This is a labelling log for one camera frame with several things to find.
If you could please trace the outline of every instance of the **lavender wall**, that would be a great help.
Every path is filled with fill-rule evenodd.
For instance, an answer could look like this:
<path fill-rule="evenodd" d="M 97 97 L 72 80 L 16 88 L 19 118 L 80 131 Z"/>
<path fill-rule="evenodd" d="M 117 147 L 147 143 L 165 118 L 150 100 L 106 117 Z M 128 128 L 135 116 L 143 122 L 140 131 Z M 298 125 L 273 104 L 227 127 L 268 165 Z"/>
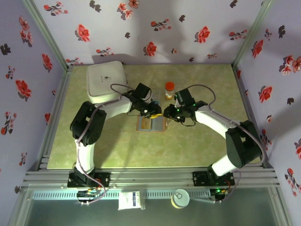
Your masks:
<path fill-rule="evenodd" d="M 262 0 L 34 2 L 70 64 L 218 64 L 233 62 Z"/>
<path fill-rule="evenodd" d="M 37 161 L 63 69 L 20 0 L 0 8 L 0 225 Z"/>
<path fill-rule="evenodd" d="M 301 5 L 276 1 L 238 65 L 294 225 L 301 225 Z"/>

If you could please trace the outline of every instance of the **jar lid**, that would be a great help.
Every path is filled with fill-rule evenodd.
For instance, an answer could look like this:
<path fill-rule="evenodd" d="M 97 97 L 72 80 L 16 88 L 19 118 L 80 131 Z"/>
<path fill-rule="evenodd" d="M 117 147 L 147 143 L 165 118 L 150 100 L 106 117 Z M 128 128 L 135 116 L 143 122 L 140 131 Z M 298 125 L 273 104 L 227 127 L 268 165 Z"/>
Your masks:
<path fill-rule="evenodd" d="M 174 90 L 174 83 L 171 82 L 171 81 L 167 82 L 167 83 L 165 84 L 165 89 L 166 89 L 167 91 L 173 91 L 173 90 Z"/>

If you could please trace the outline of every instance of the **metal bracket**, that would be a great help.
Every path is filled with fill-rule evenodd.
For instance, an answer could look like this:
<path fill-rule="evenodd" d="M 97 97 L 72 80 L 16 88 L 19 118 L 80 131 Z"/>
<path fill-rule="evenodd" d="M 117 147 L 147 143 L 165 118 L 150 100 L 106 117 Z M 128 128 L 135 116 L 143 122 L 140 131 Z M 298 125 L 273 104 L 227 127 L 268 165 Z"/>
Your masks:
<path fill-rule="evenodd" d="M 194 171 L 192 172 L 192 180 L 193 185 L 196 186 L 228 186 L 228 182 L 230 185 L 235 185 L 233 173 L 227 173 L 218 178 L 218 180 L 212 180 L 209 177 L 207 171 Z"/>
<path fill-rule="evenodd" d="M 95 172 L 94 179 L 99 180 L 105 187 L 109 187 L 110 183 L 110 173 L 106 172 Z M 98 187 L 99 185 L 92 181 L 91 186 L 88 187 Z M 68 179 L 68 188 L 76 188 L 76 187 L 87 187 L 87 185 L 75 174 L 74 171 L 69 172 L 69 179 Z"/>

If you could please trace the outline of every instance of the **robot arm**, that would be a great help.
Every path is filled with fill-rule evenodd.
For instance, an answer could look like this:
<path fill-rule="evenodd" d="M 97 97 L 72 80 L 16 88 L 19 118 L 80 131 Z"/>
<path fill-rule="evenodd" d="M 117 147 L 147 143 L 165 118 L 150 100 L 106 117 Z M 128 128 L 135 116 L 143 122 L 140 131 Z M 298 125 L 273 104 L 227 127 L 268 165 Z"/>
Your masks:
<path fill-rule="evenodd" d="M 122 98 L 115 103 L 100 103 L 94 105 L 86 101 L 82 104 L 70 125 L 70 130 L 72 131 L 72 136 L 75 139 L 78 150 L 78 158 L 74 171 L 83 184 L 89 186 L 92 183 L 92 181 L 84 175 L 84 172 L 93 178 L 95 171 L 93 161 L 94 146 L 101 135 L 104 122 L 107 119 L 121 113 L 131 112 L 132 110 L 138 110 L 141 116 L 145 118 L 155 118 L 161 115 L 161 107 L 158 104 L 155 102 L 146 103 L 144 101 L 149 91 L 150 88 L 140 83 L 134 91 L 131 90 L 122 94 Z M 96 111 L 87 132 L 78 143 L 78 138 L 88 124 L 87 118 L 91 118 L 93 111 L 95 111 L 99 105 L 102 105 L 102 107 Z"/>
<path fill-rule="evenodd" d="M 175 94 L 176 103 L 164 110 L 164 117 L 184 123 L 186 118 L 207 125 L 226 139 L 227 154 L 208 167 L 211 181 L 217 181 L 223 175 L 241 168 L 261 155 L 259 146 L 240 128 L 226 120 L 222 114 L 214 112 L 207 103 L 195 102 L 188 89 Z M 238 122 L 258 140 L 254 125 L 250 121 Z"/>

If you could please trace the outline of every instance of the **green table surface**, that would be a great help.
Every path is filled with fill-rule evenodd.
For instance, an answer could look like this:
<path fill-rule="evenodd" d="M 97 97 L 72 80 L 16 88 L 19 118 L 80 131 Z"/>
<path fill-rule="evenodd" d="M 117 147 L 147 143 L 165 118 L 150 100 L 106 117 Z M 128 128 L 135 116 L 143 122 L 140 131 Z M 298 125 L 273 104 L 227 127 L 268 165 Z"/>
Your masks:
<path fill-rule="evenodd" d="M 166 82 L 175 83 L 175 91 L 205 84 L 216 93 L 213 104 L 216 111 L 236 120 L 247 119 L 231 65 L 125 65 L 124 69 L 129 86 L 135 88 L 141 82 L 161 90 L 163 110 L 174 104 L 174 100 L 164 98 Z M 86 70 L 87 66 L 73 69 L 48 169 L 70 169 L 76 161 L 76 146 L 69 126 L 81 104 L 89 100 Z M 211 92 L 203 87 L 192 87 L 190 92 L 196 101 L 210 103 L 213 99 Z M 226 154 L 225 139 L 203 124 L 185 127 L 169 121 L 164 133 L 139 132 L 136 124 L 137 117 L 126 114 L 105 122 L 95 145 L 97 168 L 208 166 Z"/>

